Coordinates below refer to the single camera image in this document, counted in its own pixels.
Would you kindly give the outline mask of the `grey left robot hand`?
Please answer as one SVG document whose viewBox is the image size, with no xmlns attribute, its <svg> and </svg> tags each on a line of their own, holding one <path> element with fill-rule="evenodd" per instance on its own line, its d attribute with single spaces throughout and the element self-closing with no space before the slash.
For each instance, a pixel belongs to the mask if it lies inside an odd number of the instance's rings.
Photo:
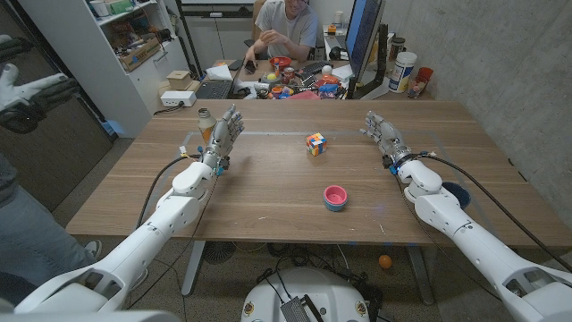
<svg viewBox="0 0 572 322">
<path fill-rule="evenodd" d="M 222 118 L 217 120 L 207 108 L 203 107 L 198 110 L 198 128 L 206 144 L 202 160 L 220 175 L 229 169 L 229 154 L 233 149 L 233 143 L 244 130 L 242 114 L 236 110 L 234 104 L 231 104 Z"/>
</svg>

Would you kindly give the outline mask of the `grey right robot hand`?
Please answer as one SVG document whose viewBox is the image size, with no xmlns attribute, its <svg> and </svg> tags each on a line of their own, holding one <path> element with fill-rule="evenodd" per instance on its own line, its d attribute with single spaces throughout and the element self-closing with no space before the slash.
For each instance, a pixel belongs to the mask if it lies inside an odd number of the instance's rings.
<svg viewBox="0 0 572 322">
<path fill-rule="evenodd" d="M 382 152 L 383 167 L 398 170 L 404 163 L 415 158 L 399 130 L 380 115 L 368 111 L 365 129 L 359 131 L 371 138 Z"/>
</svg>

